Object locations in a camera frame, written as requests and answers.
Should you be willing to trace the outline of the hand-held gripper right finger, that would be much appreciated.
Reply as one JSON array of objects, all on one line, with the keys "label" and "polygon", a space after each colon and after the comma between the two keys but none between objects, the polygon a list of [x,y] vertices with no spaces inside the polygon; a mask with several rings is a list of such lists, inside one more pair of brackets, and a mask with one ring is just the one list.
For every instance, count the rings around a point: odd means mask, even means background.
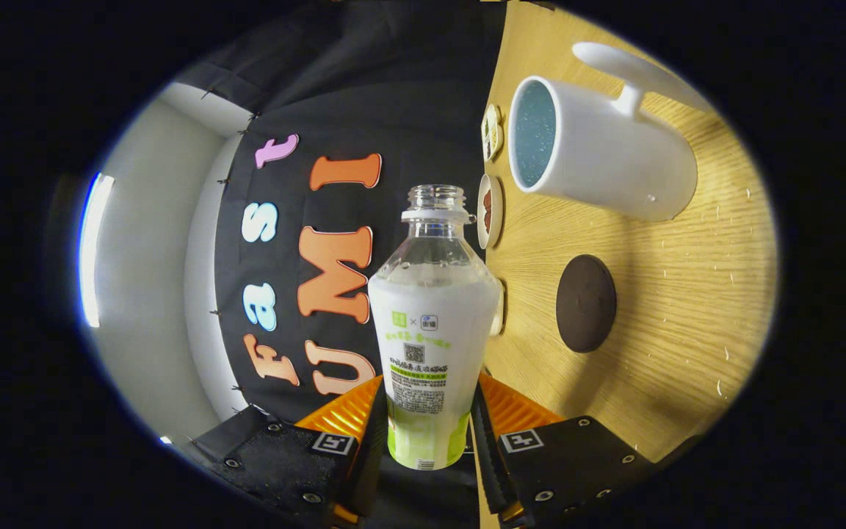
[{"label": "hand-held gripper right finger", "polygon": [[501,526],[566,526],[659,468],[597,419],[564,418],[488,374],[471,420],[487,512]]}]

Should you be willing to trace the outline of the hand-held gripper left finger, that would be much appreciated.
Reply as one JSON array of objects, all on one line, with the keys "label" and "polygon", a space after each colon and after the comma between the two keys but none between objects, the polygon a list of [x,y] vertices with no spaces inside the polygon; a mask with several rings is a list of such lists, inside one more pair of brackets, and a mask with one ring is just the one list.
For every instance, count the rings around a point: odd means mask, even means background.
[{"label": "hand-held gripper left finger", "polygon": [[186,456],[291,528],[362,528],[386,451],[387,406],[376,376],[298,422],[249,405],[192,439]]}]

